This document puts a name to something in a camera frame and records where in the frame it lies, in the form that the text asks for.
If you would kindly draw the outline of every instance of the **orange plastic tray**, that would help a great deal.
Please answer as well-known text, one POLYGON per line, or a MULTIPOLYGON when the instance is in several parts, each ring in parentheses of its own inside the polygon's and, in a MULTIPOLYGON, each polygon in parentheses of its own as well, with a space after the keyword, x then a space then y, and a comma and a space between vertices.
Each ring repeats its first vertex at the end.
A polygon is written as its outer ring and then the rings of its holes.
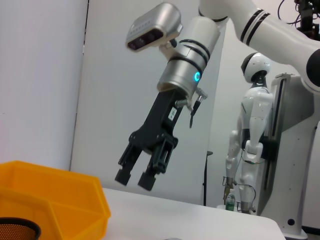
POLYGON ((40 240, 99 240, 110 216, 97 177, 22 161, 0 164, 0 217, 35 222, 40 240))

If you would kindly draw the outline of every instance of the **humanoid robot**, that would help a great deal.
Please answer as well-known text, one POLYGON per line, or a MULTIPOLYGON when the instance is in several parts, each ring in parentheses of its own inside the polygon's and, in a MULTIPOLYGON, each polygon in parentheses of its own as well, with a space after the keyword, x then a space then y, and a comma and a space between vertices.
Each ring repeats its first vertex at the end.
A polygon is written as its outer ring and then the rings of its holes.
POLYGON ((239 185, 241 198, 241 212, 250 214, 255 211, 252 206, 256 197, 256 179, 258 164, 262 163, 264 146, 263 135, 270 123, 270 112, 273 105, 273 95, 267 89, 266 75, 270 70, 270 59, 261 53, 248 55, 241 69, 244 79, 252 84, 245 93, 241 105, 237 130, 233 130, 229 137, 229 149, 225 160, 226 182, 223 199, 226 200, 234 184, 239 185), (241 175, 236 183, 235 175, 239 166, 238 155, 241 154, 241 175))

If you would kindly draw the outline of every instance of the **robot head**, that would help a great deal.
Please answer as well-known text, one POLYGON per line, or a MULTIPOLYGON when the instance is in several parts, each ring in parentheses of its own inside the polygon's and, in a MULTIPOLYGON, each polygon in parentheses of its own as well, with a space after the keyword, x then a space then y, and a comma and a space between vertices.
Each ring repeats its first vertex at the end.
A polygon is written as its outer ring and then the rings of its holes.
POLYGON ((259 52, 248 55, 241 65, 245 80, 252 83, 256 77, 265 77, 270 71, 270 62, 269 58, 259 52))

